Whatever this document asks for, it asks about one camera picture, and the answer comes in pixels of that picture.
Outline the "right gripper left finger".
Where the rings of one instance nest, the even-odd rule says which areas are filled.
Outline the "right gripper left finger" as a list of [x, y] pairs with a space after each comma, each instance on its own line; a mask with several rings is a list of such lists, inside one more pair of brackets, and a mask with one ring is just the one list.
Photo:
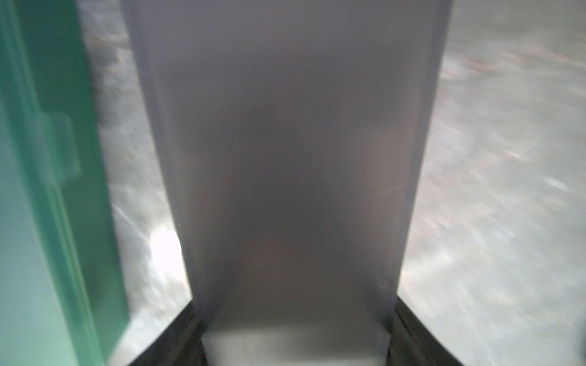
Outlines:
[[129, 366], [203, 366], [204, 327], [189, 302], [162, 334]]

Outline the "dark green pencil case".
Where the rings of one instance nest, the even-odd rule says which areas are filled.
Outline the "dark green pencil case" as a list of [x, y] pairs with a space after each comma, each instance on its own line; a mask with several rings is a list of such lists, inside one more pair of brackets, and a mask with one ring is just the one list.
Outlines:
[[74, 1], [1, 4], [1, 363], [104, 365], [129, 321]]

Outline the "black pencil case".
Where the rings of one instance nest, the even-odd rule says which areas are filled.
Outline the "black pencil case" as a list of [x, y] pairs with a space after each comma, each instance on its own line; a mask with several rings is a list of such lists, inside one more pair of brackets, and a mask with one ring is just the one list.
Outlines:
[[124, 1], [210, 365], [383, 365], [452, 4]]

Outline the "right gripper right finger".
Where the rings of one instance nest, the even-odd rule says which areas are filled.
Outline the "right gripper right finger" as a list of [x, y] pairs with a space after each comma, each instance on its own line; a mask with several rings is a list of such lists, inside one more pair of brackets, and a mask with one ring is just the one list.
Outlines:
[[386, 364], [393, 366], [462, 366], [397, 297], [394, 315], [388, 327], [391, 340]]

